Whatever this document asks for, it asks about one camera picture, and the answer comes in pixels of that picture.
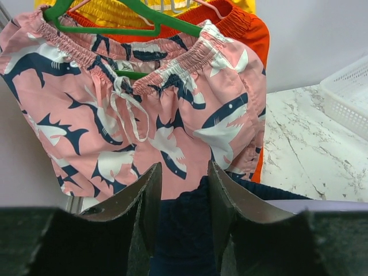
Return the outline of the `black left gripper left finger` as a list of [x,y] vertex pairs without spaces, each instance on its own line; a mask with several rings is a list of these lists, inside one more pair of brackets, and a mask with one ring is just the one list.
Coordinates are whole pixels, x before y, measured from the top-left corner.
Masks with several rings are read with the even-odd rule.
[[1,209],[2,275],[148,275],[155,252],[162,165],[105,201],[71,214]]

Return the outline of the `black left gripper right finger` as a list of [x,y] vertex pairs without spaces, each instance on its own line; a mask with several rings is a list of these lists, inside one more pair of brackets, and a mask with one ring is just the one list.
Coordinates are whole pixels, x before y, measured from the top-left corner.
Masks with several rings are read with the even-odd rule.
[[367,211],[280,209],[208,164],[221,275],[366,275]]

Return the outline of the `translucent lilac hanger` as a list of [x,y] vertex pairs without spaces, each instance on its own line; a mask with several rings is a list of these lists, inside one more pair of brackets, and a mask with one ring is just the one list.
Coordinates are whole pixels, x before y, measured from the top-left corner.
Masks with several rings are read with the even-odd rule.
[[311,211],[339,211],[355,212],[367,211],[366,202],[352,201],[323,201],[323,200],[268,200],[267,203],[290,213],[300,213],[304,210]]

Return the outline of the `navy blue shorts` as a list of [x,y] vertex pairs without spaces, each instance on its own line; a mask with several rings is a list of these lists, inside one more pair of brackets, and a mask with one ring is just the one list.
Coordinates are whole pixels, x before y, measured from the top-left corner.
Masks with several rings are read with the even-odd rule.
[[220,196],[211,205],[209,178],[160,204],[150,275],[324,275],[318,263],[310,212],[256,220]]

